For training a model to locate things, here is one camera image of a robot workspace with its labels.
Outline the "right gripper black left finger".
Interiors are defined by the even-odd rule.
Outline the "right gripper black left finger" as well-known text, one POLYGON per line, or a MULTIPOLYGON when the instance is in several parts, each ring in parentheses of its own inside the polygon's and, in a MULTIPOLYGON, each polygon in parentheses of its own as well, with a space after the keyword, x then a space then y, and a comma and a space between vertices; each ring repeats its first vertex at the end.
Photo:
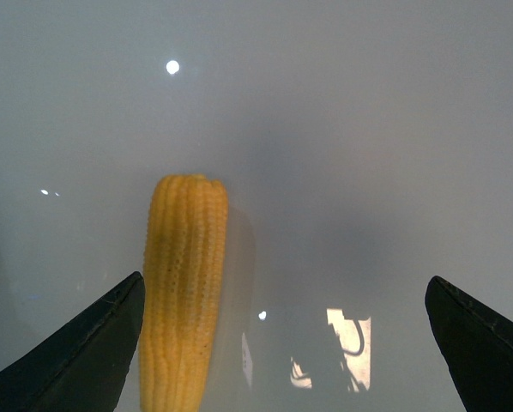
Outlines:
POLYGON ((0 411, 113 411, 142 327, 134 272, 0 372, 0 411))

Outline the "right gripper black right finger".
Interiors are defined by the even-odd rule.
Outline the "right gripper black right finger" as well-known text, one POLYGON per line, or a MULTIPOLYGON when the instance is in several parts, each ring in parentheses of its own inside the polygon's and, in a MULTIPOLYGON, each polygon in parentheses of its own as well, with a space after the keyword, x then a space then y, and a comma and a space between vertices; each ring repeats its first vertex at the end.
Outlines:
POLYGON ((425 309, 465 410, 513 411, 513 322, 440 276, 425 309))

